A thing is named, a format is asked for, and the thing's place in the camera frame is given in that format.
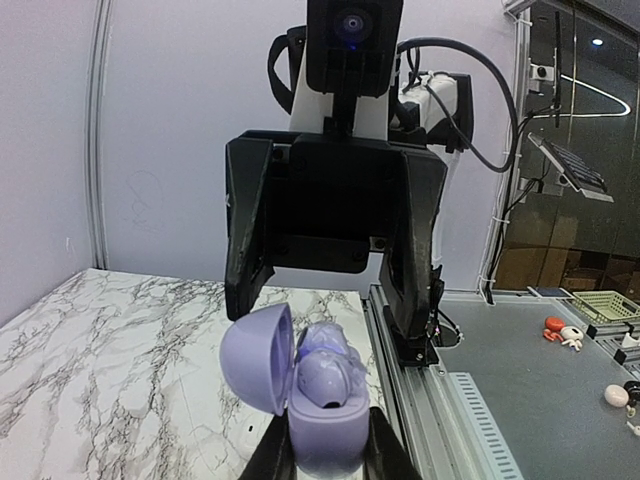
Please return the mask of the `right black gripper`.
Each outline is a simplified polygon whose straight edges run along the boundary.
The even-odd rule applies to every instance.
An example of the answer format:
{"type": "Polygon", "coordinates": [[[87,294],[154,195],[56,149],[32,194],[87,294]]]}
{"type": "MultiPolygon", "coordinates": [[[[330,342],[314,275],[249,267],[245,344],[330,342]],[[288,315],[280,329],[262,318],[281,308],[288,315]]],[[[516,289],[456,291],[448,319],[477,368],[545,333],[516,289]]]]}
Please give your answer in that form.
{"type": "Polygon", "coordinates": [[[371,239],[388,238],[380,282],[397,362],[436,363],[432,336],[444,282],[432,254],[444,162],[385,141],[301,134],[288,164],[272,170],[270,187],[272,147],[244,136],[226,145],[228,318],[251,311],[273,265],[359,274],[371,239]]]}

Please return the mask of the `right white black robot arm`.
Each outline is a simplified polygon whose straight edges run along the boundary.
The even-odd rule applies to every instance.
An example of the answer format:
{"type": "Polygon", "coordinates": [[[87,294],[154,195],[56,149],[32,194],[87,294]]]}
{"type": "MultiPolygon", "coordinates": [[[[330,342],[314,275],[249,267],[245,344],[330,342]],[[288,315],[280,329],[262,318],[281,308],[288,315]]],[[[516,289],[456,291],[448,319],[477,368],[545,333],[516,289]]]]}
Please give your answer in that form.
{"type": "Polygon", "coordinates": [[[383,256],[383,309],[399,362],[426,366],[442,343],[437,218],[448,167],[473,130],[471,80],[413,67],[389,36],[277,38],[291,84],[273,90],[291,131],[249,130],[225,148],[229,319],[247,314],[277,268],[359,274],[383,256]]]}

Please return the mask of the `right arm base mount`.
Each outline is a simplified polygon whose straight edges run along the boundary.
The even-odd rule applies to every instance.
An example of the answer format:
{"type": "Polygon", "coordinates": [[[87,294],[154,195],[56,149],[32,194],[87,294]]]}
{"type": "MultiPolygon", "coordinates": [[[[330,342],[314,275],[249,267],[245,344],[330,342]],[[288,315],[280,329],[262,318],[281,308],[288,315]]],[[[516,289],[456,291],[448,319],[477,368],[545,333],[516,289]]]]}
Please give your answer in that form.
{"type": "Polygon", "coordinates": [[[453,348],[464,338],[459,326],[442,310],[440,303],[445,291],[443,266],[431,270],[429,321],[427,337],[436,348],[453,348]]]}

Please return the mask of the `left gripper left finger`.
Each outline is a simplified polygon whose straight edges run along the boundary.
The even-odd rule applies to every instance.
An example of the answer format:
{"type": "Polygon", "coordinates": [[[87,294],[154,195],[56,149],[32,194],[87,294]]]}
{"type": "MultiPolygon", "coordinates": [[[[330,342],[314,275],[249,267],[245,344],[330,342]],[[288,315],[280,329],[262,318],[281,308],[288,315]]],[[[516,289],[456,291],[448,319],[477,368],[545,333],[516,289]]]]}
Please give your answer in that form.
{"type": "Polygon", "coordinates": [[[274,416],[240,480],[296,480],[297,466],[287,416],[274,416]]]}

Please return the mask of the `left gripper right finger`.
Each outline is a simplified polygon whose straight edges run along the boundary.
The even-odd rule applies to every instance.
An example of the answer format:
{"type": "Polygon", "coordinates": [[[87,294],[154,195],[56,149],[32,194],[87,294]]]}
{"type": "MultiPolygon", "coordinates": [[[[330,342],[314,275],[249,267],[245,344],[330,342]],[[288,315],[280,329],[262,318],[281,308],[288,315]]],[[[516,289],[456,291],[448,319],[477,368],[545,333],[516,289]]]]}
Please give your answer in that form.
{"type": "Polygon", "coordinates": [[[369,409],[369,435],[364,450],[363,478],[422,480],[379,407],[369,409]]]}

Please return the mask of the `purple earbud charging case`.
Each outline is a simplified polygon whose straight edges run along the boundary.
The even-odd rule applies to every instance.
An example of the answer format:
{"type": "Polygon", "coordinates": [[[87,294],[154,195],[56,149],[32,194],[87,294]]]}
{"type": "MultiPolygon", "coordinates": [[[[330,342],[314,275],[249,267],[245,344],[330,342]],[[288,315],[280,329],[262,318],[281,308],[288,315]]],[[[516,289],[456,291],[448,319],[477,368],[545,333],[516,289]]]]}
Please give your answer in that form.
{"type": "Polygon", "coordinates": [[[367,369],[339,324],[317,322],[296,334],[288,304],[264,307],[232,323],[219,359],[242,402],[287,418],[305,473],[343,478],[359,469],[369,435],[367,369]]]}

